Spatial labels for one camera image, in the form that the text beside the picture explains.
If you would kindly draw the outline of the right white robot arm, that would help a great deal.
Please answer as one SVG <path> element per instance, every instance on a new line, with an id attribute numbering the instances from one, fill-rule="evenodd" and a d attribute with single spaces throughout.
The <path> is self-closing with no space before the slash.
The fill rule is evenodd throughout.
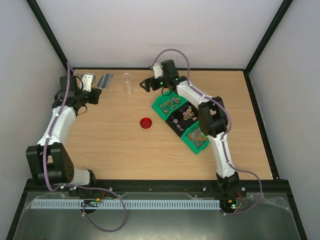
<path id="1" fill-rule="evenodd" d="M 227 139 L 232 121 L 222 98 L 210 96 L 194 86 L 189 79 L 189 72 L 187 76 L 179 76 L 172 59 L 162 63 L 153 62 L 149 68 L 154 76 L 140 82 L 140 87 L 146 92 L 168 89 L 197 108 L 200 130 L 208 137 L 215 157 L 218 191 L 229 196 L 235 191 L 240 179 L 239 171 L 232 162 Z"/>

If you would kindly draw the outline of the black bin with swirl lollipops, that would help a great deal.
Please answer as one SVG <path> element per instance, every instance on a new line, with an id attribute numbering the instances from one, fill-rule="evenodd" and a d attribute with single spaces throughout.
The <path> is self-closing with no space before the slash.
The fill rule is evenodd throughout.
<path id="1" fill-rule="evenodd" d="M 185 131 L 194 125 L 198 118 L 198 109 L 189 101 L 175 108 L 165 120 L 166 124 L 181 137 Z"/>

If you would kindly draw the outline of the green bin with gummies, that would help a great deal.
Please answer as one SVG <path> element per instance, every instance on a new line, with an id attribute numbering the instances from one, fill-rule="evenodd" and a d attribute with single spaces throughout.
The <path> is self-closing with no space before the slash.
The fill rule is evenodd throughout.
<path id="1" fill-rule="evenodd" d="M 190 126 L 180 138 L 196 155 L 210 143 L 208 137 L 201 131 L 198 122 Z"/>

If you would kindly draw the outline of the clear plastic cup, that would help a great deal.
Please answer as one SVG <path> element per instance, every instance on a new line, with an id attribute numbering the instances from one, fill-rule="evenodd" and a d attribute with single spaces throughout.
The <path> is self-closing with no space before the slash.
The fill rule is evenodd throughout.
<path id="1" fill-rule="evenodd" d="M 134 80 L 133 76 L 128 72 L 125 72 L 122 75 L 123 88 L 127 94 L 131 94 L 134 91 L 133 80 Z"/>

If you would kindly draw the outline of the green bin with lollipops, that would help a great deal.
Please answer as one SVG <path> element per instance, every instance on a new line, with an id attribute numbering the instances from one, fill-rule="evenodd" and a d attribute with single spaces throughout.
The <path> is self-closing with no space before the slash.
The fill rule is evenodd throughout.
<path id="1" fill-rule="evenodd" d="M 174 92 L 167 91 L 164 95 L 158 96 L 152 104 L 152 109 L 164 120 L 176 109 L 186 103 L 187 100 Z"/>

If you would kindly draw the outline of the metal scoop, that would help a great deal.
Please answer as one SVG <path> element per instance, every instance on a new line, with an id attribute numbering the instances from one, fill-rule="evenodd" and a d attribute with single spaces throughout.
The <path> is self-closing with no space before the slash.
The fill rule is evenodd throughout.
<path id="1" fill-rule="evenodd" d="M 97 88 L 101 90 L 108 88 L 113 76 L 114 75 L 112 73 L 103 74 L 96 85 Z"/>

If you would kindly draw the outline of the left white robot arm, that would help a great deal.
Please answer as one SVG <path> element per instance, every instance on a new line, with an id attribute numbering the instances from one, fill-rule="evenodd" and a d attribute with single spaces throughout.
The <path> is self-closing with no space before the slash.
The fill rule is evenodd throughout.
<path id="1" fill-rule="evenodd" d="M 86 73 L 82 77 L 60 77 L 60 90 L 54 96 L 50 123 L 36 145 L 26 149 L 26 158 L 33 181 L 45 185 L 90 185 L 96 182 L 92 170 L 76 168 L 65 149 L 69 129 L 87 104 L 99 102 L 101 89 L 92 87 L 96 76 Z"/>

